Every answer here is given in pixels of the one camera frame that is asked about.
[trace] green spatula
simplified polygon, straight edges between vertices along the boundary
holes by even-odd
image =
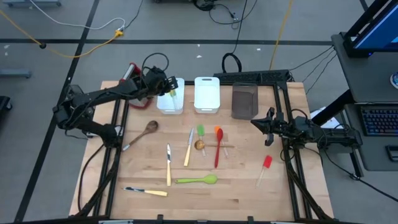
[[[204,182],[206,184],[215,184],[217,182],[217,176],[209,174],[204,178],[193,178],[193,179],[177,179],[176,184],[192,183],[192,182]]]
[[[203,140],[203,137],[205,135],[205,127],[202,124],[198,124],[197,130],[198,130],[199,139]],[[201,154],[203,155],[203,157],[206,157],[205,148],[201,150]]]

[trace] yellow cable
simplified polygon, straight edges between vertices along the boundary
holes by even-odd
[[[276,44],[275,44],[275,47],[274,47],[274,52],[272,53],[271,62],[269,64],[269,70],[272,70],[272,64],[274,63],[274,57],[275,57],[275,54],[276,54],[276,49],[278,48],[279,40],[282,37],[282,34],[284,32],[287,18],[289,17],[290,11],[292,9],[292,4],[293,4],[293,0],[290,0],[289,1],[289,8],[287,9],[285,17],[284,17],[284,20],[282,21],[282,26],[280,27],[280,30],[279,30],[279,35],[278,35],[278,39],[276,40]]]
[[[29,35],[24,29],[20,28],[20,27],[19,27],[9,16],[7,16],[7,14],[5,14],[2,10],[0,10],[0,14],[1,14],[2,16],[4,16],[4,18],[6,18],[15,28],[17,28],[19,31],[21,31],[23,34],[25,34],[27,37],[29,37],[30,40],[33,40],[36,44],[42,45],[42,43],[40,43],[38,40],[36,40],[35,38],[33,38],[31,35]],[[80,58],[80,57],[82,57],[82,56],[86,56],[86,55],[92,53],[94,50],[96,50],[96,49],[98,49],[98,48],[100,48],[100,47],[102,47],[102,46],[104,46],[104,45],[106,45],[106,44],[112,42],[114,39],[116,39],[116,38],[118,38],[118,37],[120,37],[120,36],[122,36],[122,35],[123,35],[123,32],[122,32],[122,31],[116,30],[115,35],[114,35],[110,40],[106,41],[106,42],[103,43],[103,44],[99,44],[98,46],[92,48],[91,50],[87,51],[86,53],[83,53],[83,54],[81,54],[81,55],[76,55],[76,56],[64,55],[64,54],[62,54],[62,53],[60,53],[60,52],[58,52],[58,51],[56,51],[56,50],[54,50],[54,49],[48,48],[48,47],[46,47],[46,49],[49,50],[49,51],[51,51],[51,52],[53,52],[53,53],[55,53],[55,54],[57,54],[57,55],[59,55],[59,56],[62,56],[62,57],[66,57],[66,58]]]

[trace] clear plastic container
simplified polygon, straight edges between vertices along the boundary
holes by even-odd
[[[163,114],[182,114],[184,107],[184,90],[185,80],[176,78],[178,88],[175,89],[175,98],[173,99],[170,93],[157,97],[157,108]]]
[[[232,113],[234,119],[253,119],[259,112],[257,85],[234,83],[232,87]]]

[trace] concrete floor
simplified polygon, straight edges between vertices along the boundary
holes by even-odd
[[[100,26],[114,17],[129,21],[135,15],[139,2],[100,0],[93,26]],[[222,2],[230,6],[236,15],[241,14],[243,1]],[[251,7],[253,2],[249,0],[248,6]],[[69,0],[62,3],[62,7],[46,7],[44,10],[60,21],[85,24],[93,4],[98,3],[98,0]],[[259,1],[243,22],[241,40],[253,40],[239,45],[236,50],[244,71],[268,69],[273,42],[261,43],[256,40],[276,40],[288,3],[288,0]],[[9,9],[5,5],[0,5],[0,9],[38,39],[69,43],[49,44],[49,47],[68,55],[76,52],[83,29],[57,25],[35,9]],[[214,13],[215,18],[228,21],[228,16],[221,11]],[[292,68],[318,55],[328,48],[332,34],[347,31],[362,13],[360,0],[296,0],[282,36],[282,40],[290,40],[293,44],[284,42],[278,48],[274,69]],[[103,30],[91,30],[87,42],[108,39],[119,26],[115,22]],[[40,50],[36,44],[23,44],[26,43],[25,36],[3,18],[0,19],[0,27],[5,31],[0,33],[0,68],[28,68],[33,73],[30,79],[0,79],[0,95],[10,96],[14,103],[0,132],[0,223],[14,221],[52,119],[51,109],[57,104],[67,77],[73,76],[72,83],[79,84],[84,91],[97,90],[103,80],[119,79],[129,62],[140,65],[153,52],[163,52],[169,57],[168,75],[186,80],[212,76],[221,72],[222,56],[234,47],[217,44],[216,40],[234,40],[238,33],[230,26],[215,24],[207,12],[197,10],[185,0],[164,0],[162,4],[144,0],[139,17],[121,38],[134,41],[107,45],[87,57],[73,61]],[[167,44],[164,40],[175,42]],[[84,44],[83,52],[95,45]],[[294,70],[296,81],[301,82],[319,61],[320,58]],[[161,57],[155,57],[148,63],[159,67],[164,65]],[[236,70],[232,61],[227,61],[226,68],[231,72]],[[306,89],[322,69],[323,66],[320,66],[307,79]],[[328,105],[347,88],[339,62],[334,59],[307,95],[310,109]],[[85,141],[66,138],[61,130],[55,130],[25,221],[68,215],[85,144]],[[349,170],[353,169],[348,155],[332,155],[332,159]],[[324,161],[326,182],[336,218],[348,222],[396,223],[398,204],[352,181],[326,158]],[[364,180],[398,196],[396,172],[365,171],[364,174]]]

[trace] monitor screen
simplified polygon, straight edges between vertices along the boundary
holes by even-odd
[[[369,29],[354,49],[398,50],[398,4]]]

